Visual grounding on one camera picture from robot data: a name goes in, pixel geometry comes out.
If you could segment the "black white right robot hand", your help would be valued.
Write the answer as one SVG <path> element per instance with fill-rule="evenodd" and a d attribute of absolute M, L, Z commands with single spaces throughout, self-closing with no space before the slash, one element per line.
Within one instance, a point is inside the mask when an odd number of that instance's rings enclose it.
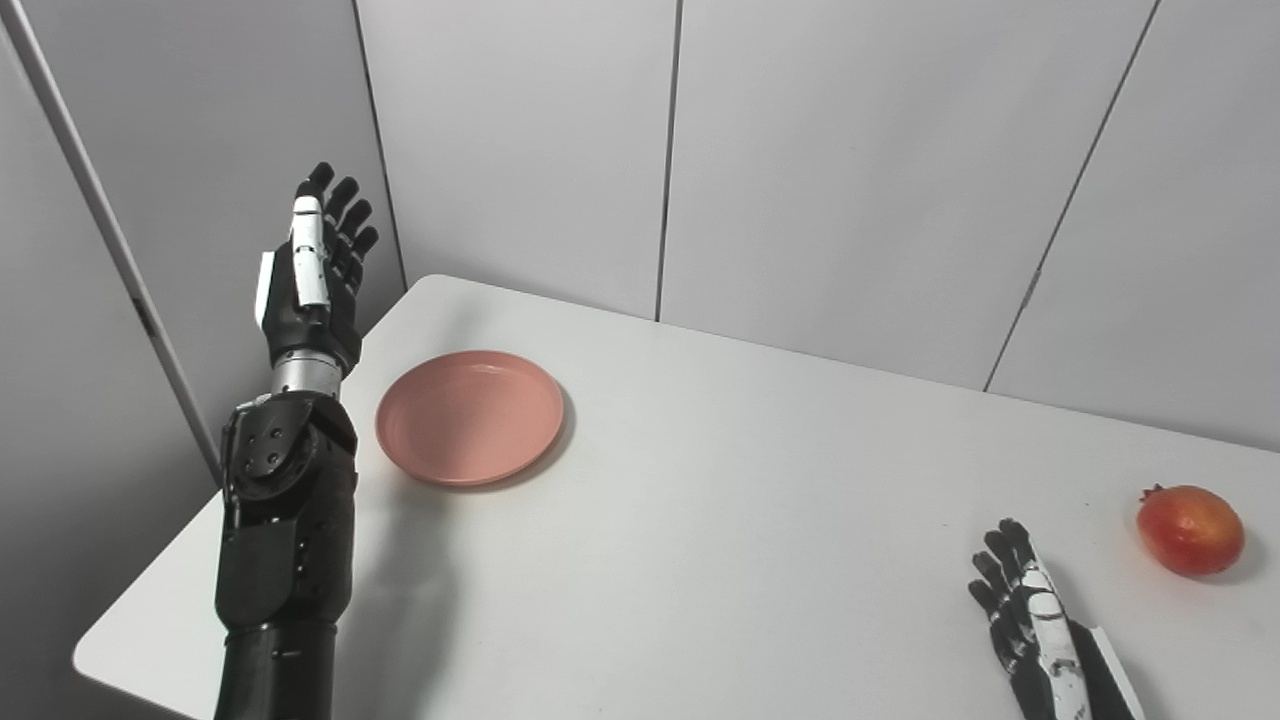
<path fill-rule="evenodd" d="M 1023 717 L 1146 717 L 1110 639 L 1070 618 L 1027 528 L 1005 518 L 984 543 L 972 556 L 979 577 L 966 588 L 987 616 Z"/>

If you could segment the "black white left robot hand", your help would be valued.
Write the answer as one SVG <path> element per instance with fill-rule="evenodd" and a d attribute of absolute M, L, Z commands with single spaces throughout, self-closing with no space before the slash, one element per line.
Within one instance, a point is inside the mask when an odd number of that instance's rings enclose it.
<path fill-rule="evenodd" d="M 364 264 L 379 241 L 372 205 L 353 177 L 320 161 L 298 184 L 287 240 L 265 252 L 255 314 L 271 364 L 310 351 L 335 361 L 342 375 L 358 364 L 356 328 Z"/>

